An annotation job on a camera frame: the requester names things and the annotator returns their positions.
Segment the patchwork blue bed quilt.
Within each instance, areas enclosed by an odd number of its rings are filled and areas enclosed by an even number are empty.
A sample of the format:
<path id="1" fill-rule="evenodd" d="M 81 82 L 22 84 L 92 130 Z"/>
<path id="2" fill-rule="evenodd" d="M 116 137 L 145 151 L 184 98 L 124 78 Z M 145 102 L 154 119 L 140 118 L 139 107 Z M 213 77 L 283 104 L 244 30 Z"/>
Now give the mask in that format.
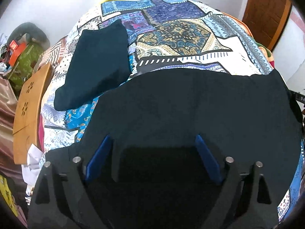
<path id="1" fill-rule="evenodd" d="M 77 109 L 57 111 L 54 108 L 55 92 L 65 83 L 70 62 L 83 31 L 99 30 L 116 20 L 121 20 L 128 34 L 131 70 L 127 81 L 118 87 L 135 77 L 159 70 L 195 69 L 244 77 L 268 75 L 277 71 L 264 56 L 259 45 L 235 19 L 202 2 L 104 2 L 82 16 L 71 30 L 64 58 L 55 68 L 47 88 L 41 111 L 44 118 L 44 156 L 39 163 L 38 175 L 46 161 L 46 153 L 79 143 L 85 135 L 99 99 L 118 88 L 107 90 Z M 303 116 L 302 125 L 303 138 L 297 169 L 277 206 L 279 223 L 275 228 L 292 228 L 299 225 L 304 217 L 304 202 L 299 201 L 304 167 Z"/>

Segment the striped pink curtain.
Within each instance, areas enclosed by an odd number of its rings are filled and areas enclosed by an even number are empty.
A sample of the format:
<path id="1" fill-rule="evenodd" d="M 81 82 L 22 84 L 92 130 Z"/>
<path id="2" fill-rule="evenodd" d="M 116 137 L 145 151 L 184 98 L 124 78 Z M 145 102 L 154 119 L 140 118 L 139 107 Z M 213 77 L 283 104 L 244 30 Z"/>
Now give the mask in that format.
<path id="1" fill-rule="evenodd" d="M 1 228 L 27 228 L 27 184 L 14 163 L 13 123 L 17 99 L 10 83 L 1 78 Z"/>

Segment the green fabric storage box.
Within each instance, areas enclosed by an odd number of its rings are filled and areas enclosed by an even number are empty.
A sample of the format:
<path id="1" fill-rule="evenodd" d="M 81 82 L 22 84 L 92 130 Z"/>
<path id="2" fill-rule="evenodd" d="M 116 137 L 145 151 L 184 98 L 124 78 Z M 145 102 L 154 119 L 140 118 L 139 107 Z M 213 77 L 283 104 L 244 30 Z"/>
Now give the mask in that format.
<path id="1" fill-rule="evenodd" d="M 16 58 L 7 77 L 15 92 L 19 92 L 23 84 L 31 77 L 33 68 L 42 52 L 41 45 L 31 42 L 23 48 L 23 52 Z"/>

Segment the grey neck pillow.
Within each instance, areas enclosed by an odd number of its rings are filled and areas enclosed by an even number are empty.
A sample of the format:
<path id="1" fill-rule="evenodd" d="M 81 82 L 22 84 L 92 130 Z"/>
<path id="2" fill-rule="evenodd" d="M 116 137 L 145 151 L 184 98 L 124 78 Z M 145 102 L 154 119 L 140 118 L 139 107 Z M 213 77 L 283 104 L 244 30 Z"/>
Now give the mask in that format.
<path id="1" fill-rule="evenodd" d="M 46 34 L 31 22 L 25 22 L 17 26 L 8 37 L 6 46 L 9 47 L 12 40 L 18 42 L 21 39 L 24 39 L 26 43 L 36 42 L 41 45 L 44 50 L 50 47 L 50 41 Z"/>

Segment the black pants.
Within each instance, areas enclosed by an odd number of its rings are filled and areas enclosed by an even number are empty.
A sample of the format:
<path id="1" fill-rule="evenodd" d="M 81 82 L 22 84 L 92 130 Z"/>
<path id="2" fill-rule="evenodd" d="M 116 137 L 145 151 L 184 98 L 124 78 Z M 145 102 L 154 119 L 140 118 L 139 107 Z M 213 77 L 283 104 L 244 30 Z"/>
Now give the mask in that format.
<path id="1" fill-rule="evenodd" d="M 112 148 L 86 185 L 111 228 L 202 228 L 219 187 L 195 147 L 200 135 L 224 166 L 239 173 L 263 164 L 279 205 L 297 169 L 302 113 L 277 71 L 250 77 L 195 69 L 153 71 L 104 94 L 85 135 L 74 144 L 88 157 L 106 136 Z"/>

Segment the dark teal folded garment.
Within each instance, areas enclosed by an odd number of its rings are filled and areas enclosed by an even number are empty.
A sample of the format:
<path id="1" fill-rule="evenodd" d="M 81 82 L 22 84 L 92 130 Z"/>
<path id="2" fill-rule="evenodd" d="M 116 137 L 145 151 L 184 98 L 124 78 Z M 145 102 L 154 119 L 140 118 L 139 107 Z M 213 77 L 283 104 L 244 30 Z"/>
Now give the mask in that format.
<path id="1" fill-rule="evenodd" d="M 121 20 L 91 31 L 84 30 L 76 45 L 65 83 L 55 92 L 57 111 L 77 109 L 130 76 L 128 34 Z"/>

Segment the orange box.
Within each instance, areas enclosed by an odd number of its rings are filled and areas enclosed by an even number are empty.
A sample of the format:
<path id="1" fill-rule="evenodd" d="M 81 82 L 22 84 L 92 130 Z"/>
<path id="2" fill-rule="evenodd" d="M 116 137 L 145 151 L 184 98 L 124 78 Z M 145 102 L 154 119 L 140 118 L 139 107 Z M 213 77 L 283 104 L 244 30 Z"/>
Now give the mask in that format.
<path id="1" fill-rule="evenodd" d="M 22 54 L 22 52 L 25 50 L 26 46 L 27 44 L 25 42 L 18 44 L 15 40 L 12 40 L 12 42 L 9 44 L 9 47 L 12 50 L 12 55 L 9 60 L 9 64 L 11 67 L 15 65 L 15 62 L 17 61 L 18 57 Z"/>

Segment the wooden lap desk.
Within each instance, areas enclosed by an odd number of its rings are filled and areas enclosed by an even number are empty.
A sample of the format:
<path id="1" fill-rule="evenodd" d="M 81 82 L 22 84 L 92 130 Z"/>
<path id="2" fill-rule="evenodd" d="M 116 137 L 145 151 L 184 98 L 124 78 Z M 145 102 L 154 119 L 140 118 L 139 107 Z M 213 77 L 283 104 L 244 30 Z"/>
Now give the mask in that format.
<path id="1" fill-rule="evenodd" d="M 14 163 L 27 163 L 31 145 L 41 149 L 38 129 L 41 100 L 50 83 L 52 65 L 42 66 L 23 84 L 14 117 L 13 153 Z"/>

